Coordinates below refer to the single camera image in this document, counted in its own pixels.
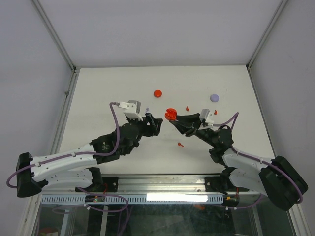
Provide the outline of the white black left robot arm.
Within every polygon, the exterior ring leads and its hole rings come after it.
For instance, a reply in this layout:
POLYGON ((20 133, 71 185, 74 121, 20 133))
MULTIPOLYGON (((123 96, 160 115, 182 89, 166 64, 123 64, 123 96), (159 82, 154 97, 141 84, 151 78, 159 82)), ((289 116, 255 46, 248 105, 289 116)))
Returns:
POLYGON ((103 186, 99 164, 129 155, 142 137, 158 136, 163 120, 146 113, 127 119, 110 134, 102 135, 75 150, 46 156, 22 153, 16 166, 17 196, 31 197, 43 189, 72 188, 97 191, 103 186))

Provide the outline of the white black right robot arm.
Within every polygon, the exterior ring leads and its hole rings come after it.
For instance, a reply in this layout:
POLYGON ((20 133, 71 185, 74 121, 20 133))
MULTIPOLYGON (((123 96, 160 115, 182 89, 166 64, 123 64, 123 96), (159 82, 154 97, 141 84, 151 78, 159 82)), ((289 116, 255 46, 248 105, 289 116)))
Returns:
POLYGON ((170 123, 184 136, 196 136, 211 146, 211 159, 224 170, 210 186, 222 194, 228 190, 244 188, 255 191, 279 209, 288 211, 303 201, 308 185, 289 161, 277 156, 259 157, 240 151, 234 147, 232 131, 238 114, 224 123, 214 123, 210 111, 176 116, 170 123))

